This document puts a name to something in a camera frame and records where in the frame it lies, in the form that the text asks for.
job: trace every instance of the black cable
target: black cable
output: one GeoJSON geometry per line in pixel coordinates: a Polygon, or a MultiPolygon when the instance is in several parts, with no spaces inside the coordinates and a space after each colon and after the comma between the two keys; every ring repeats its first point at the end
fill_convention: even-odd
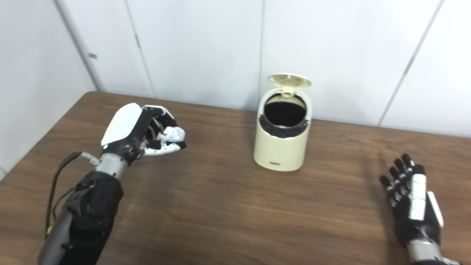
{"type": "Polygon", "coordinates": [[[52,200],[54,199],[54,193],[56,192],[56,185],[57,185],[57,179],[59,177],[59,174],[67,164],[72,162],[72,160],[76,159],[81,154],[82,152],[76,152],[76,153],[70,154],[66,159],[64,159],[64,161],[62,161],[62,163],[60,163],[59,167],[56,170],[56,173],[54,174],[54,177],[52,179],[51,192],[49,194],[48,207],[46,209],[46,230],[44,232],[45,238],[48,237],[48,229],[49,229],[49,225],[51,221],[52,200]]]}
{"type": "Polygon", "coordinates": [[[59,205],[60,201],[62,201],[62,199],[67,196],[68,194],[70,194],[72,191],[75,191],[76,188],[71,188],[70,190],[68,190],[66,193],[64,193],[61,197],[59,197],[56,201],[56,203],[54,204],[54,206],[52,207],[52,218],[54,218],[54,222],[56,221],[57,219],[57,215],[56,215],[56,208],[57,206],[59,205]]]}

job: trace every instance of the wall seam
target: wall seam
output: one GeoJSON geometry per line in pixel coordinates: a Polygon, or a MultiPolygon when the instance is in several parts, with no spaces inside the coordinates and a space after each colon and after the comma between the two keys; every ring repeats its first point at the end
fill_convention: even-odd
{"type": "Polygon", "coordinates": [[[147,68],[146,57],[144,57],[144,52],[142,50],[142,45],[140,44],[140,41],[138,41],[139,40],[139,35],[138,35],[138,31],[136,29],[136,25],[134,24],[134,19],[132,18],[131,8],[129,7],[128,0],[124,0],[124,5],[126,6],[126,11],[128,13],[129,21],[131,22],[131,27],[132,27],[132,31],[134,33],[134,37],[136,38],[136,45],[138,46],[139,53],[141,55],[142,64],[144,65],[144,69],[146,70],[147,81],[149,82],[150,89],[152,90],[152,96],[154,97],[154,99],[157,99],[157,92],[155,91],[154,83],[152,82],[152,78],[150,76],[149,68],[147,68]]]}
{"type": "Polygon", "coordinates": [[[443,5],[443,3],[445,2],[445,0],[440,0],[440,2],[438,3],[437,7],[435,8],[435,11],[433,12],[427,26],[425,27],[425,30],[422,34],[422,36],[420,37],[420,40],[419,42],[417,43],[417,46],[415,47],[415,50],[414,52],[412,53],[412,56],[411,58],[409,59],[409,62],[407,63],[406,65],[406,68],[404,69],[404,72],[402,73],[402,76],[401,78],[399,79],[399,82],[398,84],[396,85],[396,88],[394,89],[389,101],[388,101],[388,104],[386,104],[386,107],[384,108],[383,110],[383,113],[381,114],[381,117],[380,117],[380,120],[377,124],[377,127],[381,127],[383,121],[384,121],[384,118],[386,117],[392,103],[394,102],[394,99],[396,99],[396,96],[399,92],[399,89],[401,88],[402,86],[402,83],[404,82],[407,74],[409,73],[409,69],[412,67],[412,64],[414,63],[414,60],[417,56],[417,54],[419,53],[420,51],[420,48],[422,47],[422,44],[423,42],[425,41],[425,38],[427,37],[427,34],[429,33],[430,29],[432,28],[432,25],[433,25],[433,22],[435,21],[435,19],[437,18],[437,15],[443,5]]]}
{"type": "Polygon", "coordinates": [[[5,176],[8,174],[8,171],[6,171],[6,169],[3,168],[1,165],[0,165],[0,172],[2,172],[2,174],[5,176]]]}
{"type": "Polygon", "coordinates": [[[262,0],[262,13],[261,13],[261,23],[260,23],[260,57],[259,57],[259,93],[258,93],[258,100],[257,106],[255,109],[258,109],[258,105],[260,104],[261,99],[261,90],[262,90],[262,62],[263,62],[263,37],[265,31],[265,1],[262,0]]]}
{"type": "Polygon", "coordinates": [[[72,39],[72,42],[75,46],[75,48],[77,49],[77,52],[79,53],[79,56],[80,58],[82,59],[82,63],[83,65],[85,66],[85,69],[87,70],[87,73],[89,74],[90,76],[90,79],[93,83],[93,85],[95,86],[95,90],[96,91],[103,91],[103,88],[99,85],[99,82],[98,82],[98,79],[97,77],[95,76],[87,58],[85,57],[84,53],[83,53],[83,50],[80,46],[80,43],[79,43],[79,40],[77,38],[77,36],[75,36],[74,34],[74,31],[72,30],[72,27],[70,26],[68,20],[67,20],[67,16],[65,15],[65,12],[64,10],[62,9],[62,6],[61,4],[59,3],[60,0],[54,0],[54,4],[56,6],[56,9],[57,11],[59,12],[59,15],[62,19],[62,22],[64,23],[65,25],[65,28],[67,29],[68,33],[69,33],[69,36],[70,38],[72,39]]]}

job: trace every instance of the white robotic hand cover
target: white robotic hand cover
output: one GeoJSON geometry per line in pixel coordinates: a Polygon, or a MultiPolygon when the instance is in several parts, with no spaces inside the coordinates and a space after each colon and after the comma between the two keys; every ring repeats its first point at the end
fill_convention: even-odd
{"type": "Polygon", "coordinates": [[[113,116],[101,140],[101,146],[126,138],[141,116],[142,109],[136,103],[130,103],[118,109],[113,116]]]}

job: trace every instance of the white wall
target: white wall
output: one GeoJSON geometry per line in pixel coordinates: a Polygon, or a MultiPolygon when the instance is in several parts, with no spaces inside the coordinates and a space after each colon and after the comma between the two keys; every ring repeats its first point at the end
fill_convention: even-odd
{"type": "Polygon", "coordinates": [[[470,10],[444,2],[383,126],[471,137],[470,10]]]}
{"type": "Polygon", "coordinates": [[[469,137],[467,0],[445,0],[400,83],[441,1],[63,0],[106,91],[255,109],[268,75],[293,72],[314,118],[378,125],[398,87],[383,126],[469,137]]]}
{"type": "Polygon", "coordinates": [[[377,125],[437,4],[267,0],[261,75],[308,77],[314,118],[377,125]]]}
{"type": "Polygon", "coordinates": [[[0,1],[0,36],[1,179],[94,86],[53,1],[0,1]]]}
{"type": "Polygon", "coordinates": [[[154,97],[137,46],[125,1],[58,0],[81,49],[95,72],[100,90],[154,97]]]}
{"type": "Polygon", "coordinates": [[[262,0],[129,0],[159,99],[254,110],[262,0]]]}

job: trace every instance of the black robotic glove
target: black robotic glove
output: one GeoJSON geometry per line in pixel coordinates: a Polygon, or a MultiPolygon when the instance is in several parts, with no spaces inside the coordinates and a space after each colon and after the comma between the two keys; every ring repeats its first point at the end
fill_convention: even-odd
{"type": "Polygon", "coordinates": [[[392,206],[394,233],[408,249],[413,264],[459,265],[441,255],[440,232],[443,217],[432,191],[427,191],[427,177],[422,165],[415,165],[408,154],[394,161],[392,180],[381,176],[392,206]]]}

